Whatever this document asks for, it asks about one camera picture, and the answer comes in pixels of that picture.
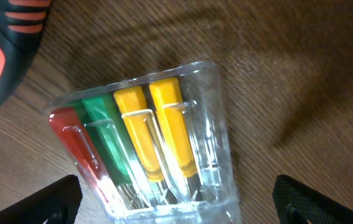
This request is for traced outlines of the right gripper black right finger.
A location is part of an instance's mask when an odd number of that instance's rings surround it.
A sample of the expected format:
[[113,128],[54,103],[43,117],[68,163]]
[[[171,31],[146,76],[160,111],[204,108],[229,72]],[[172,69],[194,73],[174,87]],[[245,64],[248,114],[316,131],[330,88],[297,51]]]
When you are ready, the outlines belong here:
[[353,224],[353,210],[288,175],[278,175],[272,192],[281,224]]

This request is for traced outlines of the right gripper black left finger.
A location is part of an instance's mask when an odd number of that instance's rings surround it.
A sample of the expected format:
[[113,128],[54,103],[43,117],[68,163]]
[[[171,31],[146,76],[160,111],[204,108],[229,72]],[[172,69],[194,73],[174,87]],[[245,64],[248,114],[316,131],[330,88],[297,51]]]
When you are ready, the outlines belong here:
[[78,177],[67,175],[0,211],[0,223],[74,224],[81,201]]

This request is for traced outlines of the clear screwdriver set case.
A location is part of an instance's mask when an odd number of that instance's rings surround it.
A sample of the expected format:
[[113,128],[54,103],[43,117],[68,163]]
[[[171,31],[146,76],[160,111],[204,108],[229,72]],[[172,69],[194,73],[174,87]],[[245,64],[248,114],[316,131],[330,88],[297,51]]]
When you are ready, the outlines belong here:
[[241,222],[215,64],[76,91],[45,110],[110,223]]

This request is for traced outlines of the orange black long-nose pliers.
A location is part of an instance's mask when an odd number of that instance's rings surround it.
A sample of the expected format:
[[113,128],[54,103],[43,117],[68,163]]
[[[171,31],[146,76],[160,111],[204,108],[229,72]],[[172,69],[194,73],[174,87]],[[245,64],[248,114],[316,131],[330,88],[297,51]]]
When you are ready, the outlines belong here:
[[0,0],[0,106],[26,76],[51,5],[51,0]]

